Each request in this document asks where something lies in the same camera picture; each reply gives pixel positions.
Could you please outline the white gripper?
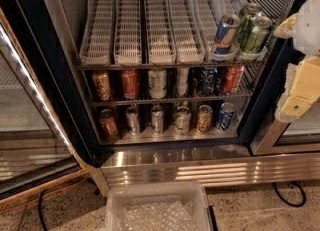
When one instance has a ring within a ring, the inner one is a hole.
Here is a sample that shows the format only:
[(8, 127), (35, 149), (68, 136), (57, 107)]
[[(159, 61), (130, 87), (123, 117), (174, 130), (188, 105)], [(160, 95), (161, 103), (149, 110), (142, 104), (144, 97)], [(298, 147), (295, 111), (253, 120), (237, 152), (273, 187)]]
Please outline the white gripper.
[(298, 13), (284, 20), (274, 31), (277, 38), (293, 37), (294, 48), (307, 55), (286, 70), (284, 92), (275, 119), (291, 123), (303, 116), (320, 98), (320, 0), (306, 0)]

